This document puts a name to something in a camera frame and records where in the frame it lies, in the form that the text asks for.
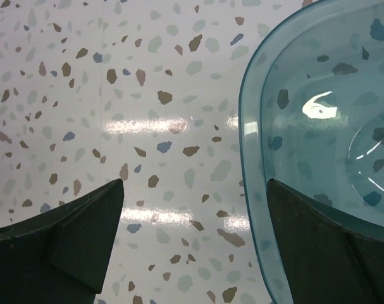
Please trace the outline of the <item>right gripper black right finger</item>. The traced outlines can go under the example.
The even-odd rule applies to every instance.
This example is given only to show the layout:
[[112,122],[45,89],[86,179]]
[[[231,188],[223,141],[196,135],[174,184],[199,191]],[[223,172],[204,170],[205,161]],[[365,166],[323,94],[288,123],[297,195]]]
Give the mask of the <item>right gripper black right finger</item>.
[[294,303],[384,303],[384,227],[267,183],[268,208]]

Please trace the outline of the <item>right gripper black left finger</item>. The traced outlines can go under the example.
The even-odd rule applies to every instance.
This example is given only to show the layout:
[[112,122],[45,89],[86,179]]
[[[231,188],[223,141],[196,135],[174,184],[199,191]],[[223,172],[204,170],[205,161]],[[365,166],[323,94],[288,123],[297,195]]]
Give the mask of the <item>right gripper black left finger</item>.
[[124,201],[121,179],[0,228],[0,303],[93,303]]

